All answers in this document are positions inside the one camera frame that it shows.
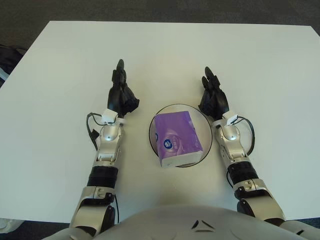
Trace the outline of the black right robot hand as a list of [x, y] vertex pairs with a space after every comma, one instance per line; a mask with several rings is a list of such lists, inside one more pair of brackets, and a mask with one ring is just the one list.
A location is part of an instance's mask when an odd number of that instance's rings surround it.
[[225, 93], [220, 88], [219, 79], [211, 69], [206, 66], [205, 76], [201, 78], [204, 92], [198, 105], [200, 111], [214, 121], [221, 120], [223, 114], [229, 111], [229, 104]]

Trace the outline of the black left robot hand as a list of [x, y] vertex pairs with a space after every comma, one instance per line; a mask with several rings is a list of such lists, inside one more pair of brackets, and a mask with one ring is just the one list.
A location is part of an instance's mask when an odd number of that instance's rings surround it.
[[122, 59], [117, 63], [112, 72], [112, 88], [109, 90], [107, 108], [124, 118], [127, 113], [133, 112], [139, 107], [140, 100], [136, 98], [127, 84], [125, 64]]

